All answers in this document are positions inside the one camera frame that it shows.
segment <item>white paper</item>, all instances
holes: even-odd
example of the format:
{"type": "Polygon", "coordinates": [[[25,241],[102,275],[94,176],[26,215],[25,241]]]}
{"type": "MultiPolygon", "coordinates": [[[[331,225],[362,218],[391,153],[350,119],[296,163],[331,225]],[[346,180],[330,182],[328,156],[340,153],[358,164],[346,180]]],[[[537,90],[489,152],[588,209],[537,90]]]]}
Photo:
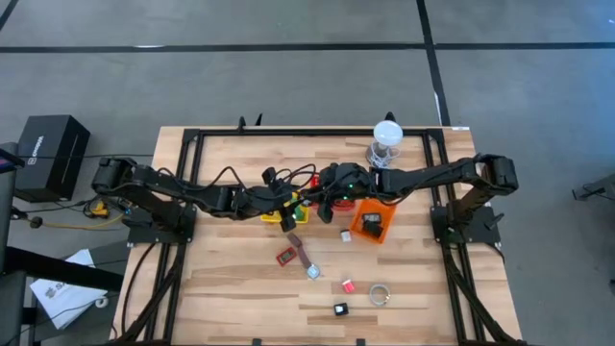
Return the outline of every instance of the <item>white paper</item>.
{"type": "MultiPolygon", "coordinates": [[[[88,249],[79,250],[66,261],[94,267],[94,261],[88,249]]],[[[49,318],[53,318],[52,322],[59,330],[66,328],[79,315],[84,313],[96,299],[107,294],[105,289],[81,287],[44,279],[33,282],[30,289],[37,296],[49,318]]]]}

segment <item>gray floor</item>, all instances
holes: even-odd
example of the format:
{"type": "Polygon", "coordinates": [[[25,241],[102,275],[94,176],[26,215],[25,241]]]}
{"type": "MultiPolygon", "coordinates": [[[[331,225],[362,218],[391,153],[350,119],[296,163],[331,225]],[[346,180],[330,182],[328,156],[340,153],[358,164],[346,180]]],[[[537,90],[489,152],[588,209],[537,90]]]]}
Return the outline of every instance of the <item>gray floor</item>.
{"type": "MultiPolygon", "coordinates": [[[[428,10],[438,43],[615,41],[607,0],[429,0],[428,10]]],[[[0,32],[6,46],[378,40],[422,40],[414,1],[20,0],[0,32]]],[[[525,339],[612,344],[614,206],[575,202],[570,190],[615,172],[615,50],[437,56],[453,125],[517,164],[521,188],[494,206],[506,214],[525,339]]],[[[368,125],[387,111],[404,125],[439,123],[423,51],[0,55],[0,81],[3,141],[18,140],[28,115],[70,113],[92,131],[90,154],[151,153],[159,126],[231,125],[260,112],[272,125],[368,125]]],[[[76,200],[91,195],[95,164],[84,165],[76,200]]],[[[45,216],[85,222],[69,210],[45,216]]],[[[15,223],[10,243],[64,256],[125,236],[15,223]]],[[[101,326],[49,344],[107,335],[101,326]]]]}

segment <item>wooden tabletop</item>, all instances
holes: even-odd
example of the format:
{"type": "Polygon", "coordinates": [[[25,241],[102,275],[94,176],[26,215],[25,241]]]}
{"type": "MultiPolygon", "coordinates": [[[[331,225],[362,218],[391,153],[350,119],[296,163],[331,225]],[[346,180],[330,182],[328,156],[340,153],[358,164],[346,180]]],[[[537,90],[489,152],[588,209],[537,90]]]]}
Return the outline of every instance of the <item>wooden tabletop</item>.
{"type": "MultiPolygon", "coordinates": [[[[444,128],[450,161],[475,154],[467,130],[444,128]]],[[[175,171],[184,128],[163,127],[152,165],[175,171]]],[[[318,169],[331,162],[367,165],[365,150],[371,137],[344,136],[216,136],[208,137],[199,171],[206,184],[227,165],[235,168],[246,185],[262,185],[260,174],[268,166],[295,169],[315,163],[318,169]]],[[[394,167],[406,170],[426,166],[418,137],[405,137],[394,167]]],[[[185,172],[190,171],[190,162],[185,172]]],[[[220,184],[233,184],[231,174],[220,184]]],[[[470,189],[455,186],[457,196],[470,189]]],[[[397,207],[393,226],[382,245],[358,236],[341,241],[339,231],[348,228],[353,213],[337,212],[324,224],[312,213],[306,225],[293,231],[300,237],[321,277],[309,280],[294,259],[285,267],[276,255],[290,246],[280,226],[258,218],[246,221],[216,219],[199,213],[194,240],[187,247],[173,344],[250,344],[255,337],[264,344],[455,344],[455,328],[441,250],[433,240],[429,208],[431,195],[419,190],[397,207]],[[357,290],[344,293],[341,282],[352,279],[357,290]],[[372,284],[387,284],[389,303],[381,308],[370,303],[372,284]],[[336,317],[333,305],[347,303],[350,314],[336,317]]],[[[124,286],[147,245],[130,254],[124,286]]],[[[521,333],[510,296],[502,259],[481,244],[468,245],[480,299],[513,337],[521,333]]],[[[128,321],[134,320],[152,294],[160,246],[149,254],[135,280],[128,305],[128,321]]],[[[157,336],[166,314],[162,302],[157,336]]],[[[462,299],[466,329],[473,337],[469,308],[462,299]]],[[[114,326],[119,330],[121,305],[114,326]]]]}

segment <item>yellow cable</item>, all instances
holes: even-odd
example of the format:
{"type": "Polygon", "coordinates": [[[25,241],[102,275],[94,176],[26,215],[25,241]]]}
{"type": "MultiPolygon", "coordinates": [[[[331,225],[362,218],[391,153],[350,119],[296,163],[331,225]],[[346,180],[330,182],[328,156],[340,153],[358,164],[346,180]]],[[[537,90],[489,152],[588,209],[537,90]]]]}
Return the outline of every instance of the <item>yellow cable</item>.
{"type": "Polygon", "coordinates": [[[86,226],[75,226],[75,225],[59,224],[59,223],[52,223],[52,222],[43,222],[42,226],[51,227],[51,228],[66,228],[66,229],[72,229],[72,230],[93,230],[93,231],[95,231],[97,228],[101,228],[101,227],[104,227],[104,226],[109,226],[110,224],[112,224],[112,223],[118,221],[119,219],[121,219],[122,216],[124,216],[123,213],[119,214],[117,217],[115,217],[115,218],[113,218],[113,219],[111,219],[109,221],[103,222],[103,223],[98,224],[98,225],[91,225],[91,226],[88,226],[88,225],[86,225],[86,226]]]}

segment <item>orange container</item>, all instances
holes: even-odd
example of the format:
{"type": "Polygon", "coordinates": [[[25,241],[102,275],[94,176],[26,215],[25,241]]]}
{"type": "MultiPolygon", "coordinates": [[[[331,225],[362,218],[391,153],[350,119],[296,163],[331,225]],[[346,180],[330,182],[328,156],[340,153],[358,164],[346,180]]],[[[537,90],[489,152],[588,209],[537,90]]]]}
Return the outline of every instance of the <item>orange container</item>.
{"type": "Polygon", "coordinates": [[[350,230],[357,235],[361,235],[369,240],[382,244],[384,243],[384,239],[386,238],[386,234],[388,233],[391,223],[393,223],[393,215],[395,215],[396,208],[397,206],[386,206],[376,199],[363,200],[358,206],[355,217],[353,217],[350,230]],[[363,231],[363,214],[375,212],[381,215],[382,233],[380,237],[374,237],[373,235],[363,231]]]}

